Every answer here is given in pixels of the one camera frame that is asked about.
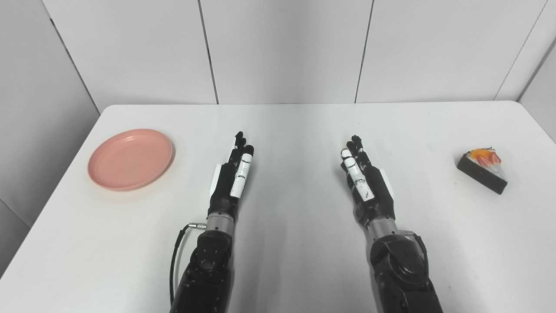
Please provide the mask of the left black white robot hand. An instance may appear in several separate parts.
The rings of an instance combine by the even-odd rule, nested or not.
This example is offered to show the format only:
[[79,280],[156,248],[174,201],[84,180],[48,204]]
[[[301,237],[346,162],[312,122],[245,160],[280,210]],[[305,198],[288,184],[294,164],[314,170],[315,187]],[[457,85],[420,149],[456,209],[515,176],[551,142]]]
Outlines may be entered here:
[[239,131],[235,135],[228,161],[221,164],[218,171],[208,215],[228,215],[233,220],[237,218],[239,199],[243,195],[254,155],[254,147],[246,142],[244,133]]

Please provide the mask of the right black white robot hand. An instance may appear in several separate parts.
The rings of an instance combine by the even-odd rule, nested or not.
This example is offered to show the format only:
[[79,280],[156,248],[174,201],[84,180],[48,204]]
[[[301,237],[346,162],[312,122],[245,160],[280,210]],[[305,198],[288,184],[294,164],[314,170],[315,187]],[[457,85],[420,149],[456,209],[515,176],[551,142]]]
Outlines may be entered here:
[[363,141],[353,135],[340,152],[342,170],[355,202],[354,216],[367,227],[375,219],[395,220],[394,200],[381,170],[371,163]]

